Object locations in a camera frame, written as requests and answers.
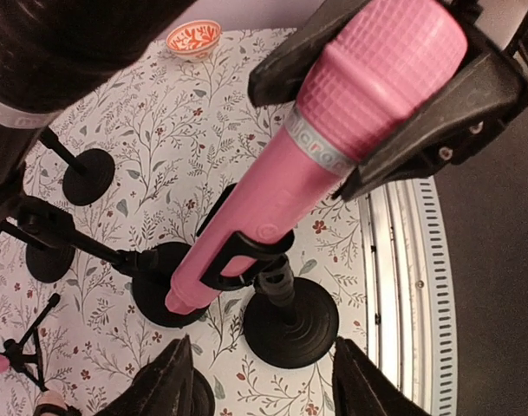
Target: black disc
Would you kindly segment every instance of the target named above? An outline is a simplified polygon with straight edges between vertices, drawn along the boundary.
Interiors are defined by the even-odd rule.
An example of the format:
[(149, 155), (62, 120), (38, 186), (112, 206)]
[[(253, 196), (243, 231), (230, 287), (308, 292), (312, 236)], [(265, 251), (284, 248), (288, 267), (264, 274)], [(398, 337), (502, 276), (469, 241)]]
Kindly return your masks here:
[(196, 368), (194, 368), (191, 403), (191, 416), (213, 416), (215, 414), (215, 397), (213, 397), (210, 383)]
[(67, 245), (59, 249), (47, 247), (39, 250), (27, 245), (25, 260), (30, 274), (42, 283), (55, 283), (60, 280), (73, 264), (75, 247)]
[(261, 360), (279, 368), (307, 367), (323, 358), (335, 343), (339, 312), (322, 286), (295, 279), (297, 324), (285, 324), (267, 296), (256, 294), (244, 312), (244, 337)]
[(167, 310), (165, 302), (167, 292), (171, 288), (171, 275), (190, 250), (190, 245), (173, 242), (159, 245), (156, 249), (160, 264), (157, 273), (154, 273), (153, 281), (133, 279), (132, 292), (136, 306), (150, 322), (161, 327), (183, 328), (195, 323), (207, 308), (195, 310), (190, 315), (177, 315)]
[(79, 174), (68, 167), (63, 176), (63, 194), (77, 206), (92, 204), (108, 190), (115, 175), (115, 161), (105, 150), (89, 149), (79, 154), (76, 159), (87, 171)]

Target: white tablecloth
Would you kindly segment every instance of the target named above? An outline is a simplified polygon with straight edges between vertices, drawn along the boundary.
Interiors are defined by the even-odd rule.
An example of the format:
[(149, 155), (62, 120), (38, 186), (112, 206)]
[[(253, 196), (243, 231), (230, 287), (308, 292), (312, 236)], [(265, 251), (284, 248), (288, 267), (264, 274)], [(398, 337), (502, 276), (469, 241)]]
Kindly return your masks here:
[[(144, 250), (167, 241), (191, 244), (226, 185), (238, 180), (273, 134), (288, 107), (254, 109), (248, 75), (289, 33), (225, 32), (211, 60), (174, 58), (163, 42), (140, 62), (68, 109), (52, 126), (73, 153), (108, 150), (117, 163), (104, 197), (78, 208), (62, 195), (66, 166), (38, 146), (25, 188), (70, 211), (77, 228), (115, 249)], [(357, 202), (324, 201), (296, 229), (294, 271), (336, 299), (341, 335), (366, 344), (366, 296)], [(53, 292), (62, 302), (42, 326), (50, 388), (90, 415), (130, 384), (138, 369), (171, 340), (188, 333), (196, 367), (213, 387), (217, 415), (333, 415), (331, 356), (297, 371), (261, 362), (241, 334), (252, 289), (223, 294), (202, 321), (183, 330), (159, 328), (139, 314), (130, 279), (77, 252), (56, 284), (33, 280), (24, 245), (0, 237), (0, 346), (19, 338)], [(32, 414), (37, 389), (13, 372), (0, 375), (0, 416)]]

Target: screw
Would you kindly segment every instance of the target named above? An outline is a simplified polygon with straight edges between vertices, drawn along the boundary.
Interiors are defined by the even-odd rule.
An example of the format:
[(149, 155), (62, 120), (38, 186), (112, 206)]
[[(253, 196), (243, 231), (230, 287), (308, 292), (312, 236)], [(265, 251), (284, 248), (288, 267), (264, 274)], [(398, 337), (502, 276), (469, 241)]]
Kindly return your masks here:
[(443, 146), (439, 149), (439, 157), (446, 162), (453, 158), (453, 149), (450, 147)]
[(481, 130), (483, 130), (483, 121), (481, 121), (479, 124), (476, 124), (475, 126), (470, 127), (471, 134), (480, 134)]

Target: orange bowl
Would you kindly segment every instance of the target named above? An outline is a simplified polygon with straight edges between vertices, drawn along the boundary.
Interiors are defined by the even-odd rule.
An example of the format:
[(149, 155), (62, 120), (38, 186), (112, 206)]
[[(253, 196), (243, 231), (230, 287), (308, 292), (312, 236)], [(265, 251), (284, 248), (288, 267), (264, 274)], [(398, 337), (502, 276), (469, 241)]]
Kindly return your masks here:
[(202, 61), (218, 46), (221, 26), (212, 20), (185, 23), (167, 37), (167, 47), (190, 62)]

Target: dark gray surface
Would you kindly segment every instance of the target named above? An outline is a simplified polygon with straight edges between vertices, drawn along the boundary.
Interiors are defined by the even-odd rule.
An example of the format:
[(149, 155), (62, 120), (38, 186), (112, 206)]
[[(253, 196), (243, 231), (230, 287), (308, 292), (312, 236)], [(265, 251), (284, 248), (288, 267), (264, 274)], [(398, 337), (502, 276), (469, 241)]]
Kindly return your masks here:
[(528, 416), (528, 110), (436, 184), (456, 296), (458, 415)]

